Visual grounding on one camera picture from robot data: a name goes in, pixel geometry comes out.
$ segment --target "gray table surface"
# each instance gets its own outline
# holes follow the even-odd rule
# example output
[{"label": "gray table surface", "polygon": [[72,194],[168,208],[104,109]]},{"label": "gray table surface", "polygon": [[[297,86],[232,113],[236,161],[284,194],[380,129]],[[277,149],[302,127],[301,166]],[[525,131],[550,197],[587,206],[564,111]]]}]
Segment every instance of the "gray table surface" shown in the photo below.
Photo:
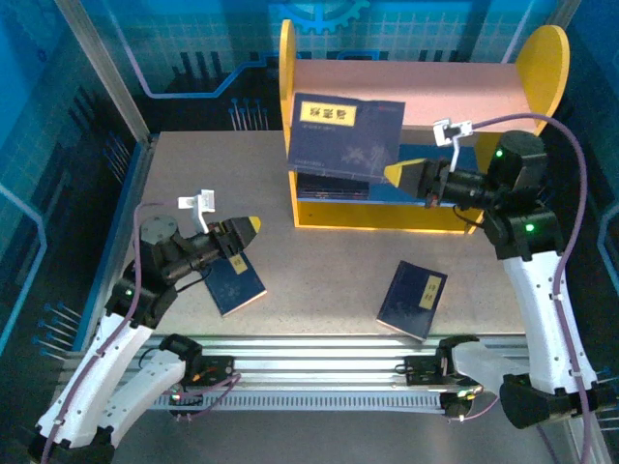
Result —
[{"label": "gray table surface", "polygon": [[[197,284],[163,317],[159,334],[391,334],[375,319],[399,260],[448,275],[432,334],[524,332],[514,290],[481,231],[295,229],[280,131],[162,133],[142,199],[199,189],[215,191],[208,221],[260,216],[247,256],[267,295],[222,318]],[[195,233],[189,210],[168,213],[183,235]]]}]

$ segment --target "bookshelf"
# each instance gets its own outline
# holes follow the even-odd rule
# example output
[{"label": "bookshelf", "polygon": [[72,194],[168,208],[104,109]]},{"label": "bookshelf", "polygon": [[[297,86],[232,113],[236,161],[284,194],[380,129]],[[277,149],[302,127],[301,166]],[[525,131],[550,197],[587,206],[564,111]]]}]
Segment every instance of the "bookshelf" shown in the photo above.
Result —
[{"label": "bookshelf", "polygon": [[[557,26],[540,27],[513,64],[301,60],[297,58],[294,26],[287,19],[280,36],[280,106],[286,153],[297,92],[405,102],[402,138],[406,138],[409,131],[431,131],[435,121],[447,117],[454,122],[479,122],[521,112],[551,116],[565,90],[569,66],[567,36]],[[481,131],[474,148],[477,168],[487,169],[502,132],[539,134],[544,126],[544,122],[522,119]],[[443,153],[445,158],[451,157],[451,152]],[[297,227],[461,234],[474,229],[455,217],[451,207],[426,210],[418,202],[308,201],[297,196],[294,171],[288,172],[288,180]],[[475,220],[480,211],[464,215]]]}]

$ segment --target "metal pin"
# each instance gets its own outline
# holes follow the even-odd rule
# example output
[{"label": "metal pin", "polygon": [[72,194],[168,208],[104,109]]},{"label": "metal pin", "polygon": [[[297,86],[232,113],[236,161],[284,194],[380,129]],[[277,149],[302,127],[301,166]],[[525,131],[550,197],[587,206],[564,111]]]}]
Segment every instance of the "metal pin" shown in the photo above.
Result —
[{"label": "metal pin", "polygon": [[58,361],[66,361],[67,360],[67,358],[63,358],[62,356],[58,356],[58,355],[54,355],[53,353],[49,353],[47,350],[45,350],[45,348],[42,348],[40,353],[43,356],[49,356],[51,358],[55,358]]},{"label": "metal pin", "polygon": [[262,123],[262,110],[260,109],[260,99],[255,99],[255,104],[258,107],[258,121],[260,122],[260,128],[264,129],[264,124]]},{"label": "metal pin", "polygon": [[118,161],[118,163],[123,167],[123,169],[127,169],[129,167],[129,164],[127,163],[127,160],[125,159],[125,157],[123,157],[123,155],[118,151],[118,149],[116,148],[116,146],[112,146],[111,143],[109,143],[109,140],[106,140],[105,142],[105,146],[107,147],[107,149],[114,155],[114,158]]},{"label": "metal pin", "polygon": [[62,302],[58,302],[56,304],[56,307],[58,307],[59,309],[64,309],[65,311],[69,312],[70,314],[72,314],[73,316],[77,316],[79,319],[81,319],[81,314],[79,314],[78,312],[73,311],[72,309],[69,309],[68,307],[65,306],[64,303]]},{"label": "metal pin", "polygon": [[598,383],[599,384],[603,384],[605,382],[612,382],[612,381],[617,380],[617,379],[619,379],[619,375],[616,375],[614,377],[610,377],[609,379],[599,380]]},{"label": "metal pin", "polygon": [[243,103],[245,104],[245,110],[248,114],[248,125],[249,130],[251,131],[251,116],[250,116],[250,99],[243,99]]},{"label": "metal pin", "polygon": [[107,162],[107,168],[109,169],[109,172],[112,173],[112,176],[114,176],[116,178],[116,180],[122,184],[123,181],[121,179],[121,175],[116,171],[116,168],[114,167],[114,165],[111,163],[111,161]]},{"label": "metal pin", "polygon": [[243,121],[243,131],[247,131],[248,130],[248,123],[247,120],[245,119],[245,108],[241,108],[239,109],[239,112],[241,113],[241,120]]},{"label": "metal pin", "polygon": [[71,332],[75,332],[75,333],[77,334],[77,329],[75,329],[75,328],[71,327],[69,324],[65,324],[65,323],[64,323],[64,322],[62,322],[60,319],[58,319],[56,316],[54,316],[54,317],[51,319],[51,323],[52,323],[52,324],[57,324],[58,326],[62,326],[62,327],[64,327],[65,329],[68,329],[68,330],[70,330]]},{"label": "metal pin", "polygon": [[228,109],[228,113],[230,113],[230,121],[232,121],[232,127],[234,128],[235,131],[237,131],[237,127],[236,127],[236,123],[234,122],[234,109],[230,108]]},{"label": "metal pin", "polygon": [[255,113],[256,113],[257,109],[252,108],[251,109],[251,121],[253,122],[253,129],[255,131],[258,130],[258,121],[255,119]]},{"label": "metal pin", "polygon": [[60,312],[58,309],[54,309],[53,306],[49,303],[45,303],[44,306],[44,310],[45,311],[51,311],[53,313],[58,314],[60,317],[62,317],[63,319],[66,319],[67,321],[71,321],[74,324],[76,324],[77,326],[79,325],[79,321],[76,321],[73,319],[73,317],[69,317],[67,314],[63,314],[62,312]]},{"label": "metal pin", "polygon": [[232,99],[232,104],[234,105],[234,114],[236,114],[236,122],[239,125],[239,131],[241,130],[241,116],[239,116],[239,107],[237,106],[237,102],[239,99]]},{"label": "metal pin", "polygon": [[112,140],[114,140],[114,143],[116,143],[116,146],[119,148],[119,150],[125,154],[125,158],[127,159],[127,161],[129,161],[132,158],[132,154],[129,153],[129,150],[127,150],[127,147],[120,139],[120,136],[116,135],[112,131],[110,131],[109,134],[112,136]]},{"label": "metal pin", "polygon": [[66,333],[66,332],[62,332],[60,329],[57,329],[57,328],[55,328],[54,326],[50,326],[49,324],[47,324],[47,322],[46,322],[45,320],[43,320],[43,319],[39,319],[39,323],[38,323],[37,325],[38,325],[39,327],[41,327],[41,328],[45,327],[45,328],[47,328],[47,329],[53,330],[53,331],[55,331],[57,334],[67,336],[68,338],[75,338],[75,335],[69,335],[69,334],[68,334],[68,333]]},{"label": "metal pin", "polygon": [[125,168],[123,167],[121,162],[114,156],[113,153],[111,153],[107,148],[103,148],[103,155],[107,158],[109,162],[111,162],[116,167],[116,169],[122,176],[125,175]]},{"label": "metal pin", "polygon": [[69,343],[67,340],[63,340],[62,338],[58,338],[57,336],[54,336],[52,332],[46,333],[45,338],[47,338],[49,341],[56,341],[58,343],[62,343],[63,345],[67,345],[69,348],[73,347],[73,345]]},{"label": "metal pin", "polygon": [[42,341],[40,338],[38,338],[36,335],[32,337],[32,343],[37,345],[43,345],[46,346],[48,348],[53,348],[54,350],[58,350],[58,351],[62,351],[63,353],[68,353],[67,350],[63,350],[62,348],[59,348],[58,346],[52,344],[52,343],[47,343],[46,341]]}]

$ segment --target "cable clip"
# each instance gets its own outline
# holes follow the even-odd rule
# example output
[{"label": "cable clip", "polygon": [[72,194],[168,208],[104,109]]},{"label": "cable clip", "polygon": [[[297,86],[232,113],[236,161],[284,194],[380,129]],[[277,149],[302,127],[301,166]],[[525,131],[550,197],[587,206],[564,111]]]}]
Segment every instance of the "cable clip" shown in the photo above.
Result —
[{"label": "cable clip", "polygon": [[215,212],[215,191],[201,190],[196,196],[179,196],[178,209],[192,209],[192,219],[195,228],[204,234],[208,234],[209,228],[204,220],[204,213]]},{"label": "cable clip", "polygon": [[434,131],[434,139],[436,140],[437,147],[449,147],[454,145],[454,155],[452,156],[452,163],[449,171],[454,172],[457,164],[457,157],[460,153],[459,140],[461,137],[468,137],[473,135],[473,123],[471,121],[464,121],[462,123],[452,124],[452,120],[441,119],[436,121],[432,127]]}]

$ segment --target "blue book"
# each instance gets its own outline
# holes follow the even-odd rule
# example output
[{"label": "blue book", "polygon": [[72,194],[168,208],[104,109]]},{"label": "blue book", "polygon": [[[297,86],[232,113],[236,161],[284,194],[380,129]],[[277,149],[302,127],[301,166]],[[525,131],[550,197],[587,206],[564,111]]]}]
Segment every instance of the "blue book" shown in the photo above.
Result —
[{"label": "blue book", "polygon": [[297,176],[297,197],[299,198],[367,200],[368,196],[369,183],[367,182],[304,173],[299,173]]},{"label": "blue book", "polygon": [[267,293],[244,252],[230,259],[218,259],[202,271],[202,276],[221,316],[227,316]]},{"label": "blue book", "polygon": [[297,172],[386,183],[398,162],[404,103],[295,94],[288,167]]},{"label": "blue book", "polygon": [[444,274],[400,261],[377,321],[424,341],[446,281]]}]

